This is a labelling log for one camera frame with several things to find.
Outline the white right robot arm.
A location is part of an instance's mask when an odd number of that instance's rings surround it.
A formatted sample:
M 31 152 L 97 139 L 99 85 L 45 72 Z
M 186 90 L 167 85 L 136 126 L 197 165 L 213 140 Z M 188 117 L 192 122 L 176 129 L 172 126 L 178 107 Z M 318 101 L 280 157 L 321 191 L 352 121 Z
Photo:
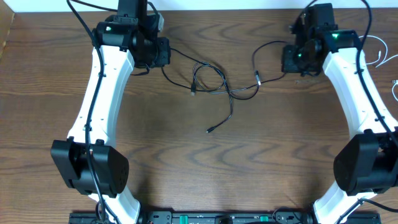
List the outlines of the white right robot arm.
M 366 37 L 339 29 L 330 3 L 309 3 L 290 31 L 295 42 L 283 49 L 282 71 L 324 73 L 349 129 L 349 142 L 333 162 L 334 182 L 312 205 L 312 221 L 347 223 L 363 203 L 397 186 L 397 120 L 368 71 Z

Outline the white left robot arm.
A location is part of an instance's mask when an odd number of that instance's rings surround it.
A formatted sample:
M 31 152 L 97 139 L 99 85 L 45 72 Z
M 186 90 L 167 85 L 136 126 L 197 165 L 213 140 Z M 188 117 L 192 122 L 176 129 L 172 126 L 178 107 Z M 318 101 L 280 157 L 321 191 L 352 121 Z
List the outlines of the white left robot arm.
M 137 223 L 140 203 L 127 187 L 129 162 L 116 150 L 116 125 L 127 80 L 139 69 L 170 63 L 169 40 L 160 37 L 161 13 L 149 1 L 119 1 L 87 33 L 93 44 L 91 75 L 80 112 L 65 140 L 50 154 L 67 187 L 96 201 L 94 223 Z

